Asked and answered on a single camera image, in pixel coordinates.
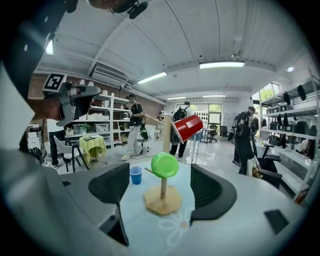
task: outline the small table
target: small table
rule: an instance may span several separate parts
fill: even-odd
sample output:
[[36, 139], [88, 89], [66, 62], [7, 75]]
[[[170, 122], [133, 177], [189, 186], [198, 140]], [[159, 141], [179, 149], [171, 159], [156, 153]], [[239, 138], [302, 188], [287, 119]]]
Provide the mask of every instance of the small table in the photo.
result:
[[201, 130], [201, 132], [204, 131], [204, 138], [203, 140], [200, 140], [200, 142], [204, 142], [205, 144], [208, 144], [208, 135], [210, 131], [216, 131], [216, 129], [207, 129], [207, 128], [203, 128]]
[[199, 154], [200, 141], [204, 138], [203, 132], [200, 130], [196, 134], [194, 134], [189, 140], [193, 141], [193, 148], [191, 152], [191, 163], [194, 161], [195, 153]]
[[[137, 166], [151, 169], [151, 162], [142, 162]], [[143, 171], [139, 185], [134, 185], [130, 179], [120, 201], [120, 209], [132, 255], [163, 256], [181, 241], [195, 209], [195, 196], [190, 182], [190, 165], [179, 163], [177, 174], [167, 179], [167, 185], [177, 189], [182, 196], [182, 205], [175, 213], [158, 216], [146, 210], [144, 193], [150, 187], [160, 186], [161, 179], [147, 170]]]
[[79, 139], [79, 145], [85, 151], [83, 158], [86, 164], [89, 164], [92, 158], [97, 158], [100, 153], [105, 155], [107, 152], [104, 137], [100, 135], [83, 136]]

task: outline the yellow-green tablecloth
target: yellow-green tablecloth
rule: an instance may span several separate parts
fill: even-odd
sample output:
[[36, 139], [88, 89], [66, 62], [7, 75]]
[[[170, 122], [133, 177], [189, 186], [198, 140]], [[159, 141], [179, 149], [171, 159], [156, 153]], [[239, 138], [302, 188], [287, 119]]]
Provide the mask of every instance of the yellow-green tablecloth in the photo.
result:
[[83, 136], [79, 139], [79, 146], [84, 149], [83, 158], [87, 164], [90, 163], [92, 158], [97, 158], [100, 153], [105, 155], [107, 152], [105, 141], [102, 136], [95, 135], [95, 139], [84, 140], [88, 137], [90, 136]]

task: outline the fluorescent light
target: fluorescent light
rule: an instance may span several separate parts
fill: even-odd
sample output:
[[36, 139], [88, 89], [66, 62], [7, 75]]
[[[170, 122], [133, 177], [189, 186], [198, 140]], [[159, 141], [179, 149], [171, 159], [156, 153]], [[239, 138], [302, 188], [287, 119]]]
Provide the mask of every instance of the fluorescent light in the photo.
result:
[[186, 96], [181, 96], [181, 97], [173, 97], [173, 98], [167, 98], [168, 101], [171, 101], [171, 100], [180, 100], [180, 99], [185, 99]]
[[45, 52], [48, 55], [54, 55], [54, 46], [52, 44], [52, 40], [49, 42], [48, 46], [45, 48]]
[[222, 68], [222, 67], [243, 67], [244, 61], [214, 61], [214, 62], [202, 62], [199, 64], [200, 69], [207, 68]]
[[203, 95], [203, 98], [224, 98], [226, 95]]
[[151, 80], [153, 80], [153, 79], [165, 77], [166, 75], [167, 75], [166, 72], [163, 72], [163, 73], [160, 73], [160, 74], [156, 74], [156, 75], [154, 75], [154, 76], [151, 76], [151, 77], [149, 77], [149, 78], [146, 78], [146, 79], [144, 79], [144, 80], [139, 81], [138, 84], [144, 84], [144, 83], [149, 82], [149, 81], [151, 81]]

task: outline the khaki pants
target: khaki pants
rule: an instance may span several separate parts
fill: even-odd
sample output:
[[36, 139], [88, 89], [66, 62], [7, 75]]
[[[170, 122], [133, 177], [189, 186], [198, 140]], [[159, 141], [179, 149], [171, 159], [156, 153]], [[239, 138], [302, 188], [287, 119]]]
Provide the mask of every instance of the khaki pants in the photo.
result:
[[128, 136], [128, 148], [127, 148], [128, 154], [131, 154], [133, 151], [135, 153], [140, 152], [140, 147], [138, 146], [138, 141], [137, 141], [137, 135], [139, 131], [140, 131], [140, 125], [130, 126], [130, 133]]

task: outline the green plant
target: green plant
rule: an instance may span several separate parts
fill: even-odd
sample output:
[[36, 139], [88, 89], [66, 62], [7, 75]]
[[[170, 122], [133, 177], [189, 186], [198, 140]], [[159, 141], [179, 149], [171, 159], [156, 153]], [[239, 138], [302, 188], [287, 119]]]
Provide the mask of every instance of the green plant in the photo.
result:
[[83, 130], [87, 130], [88, 128], [90, 128], [90, 124], [83, 123], [83, 124], [81, 125], [81, 127], [82, 127]]

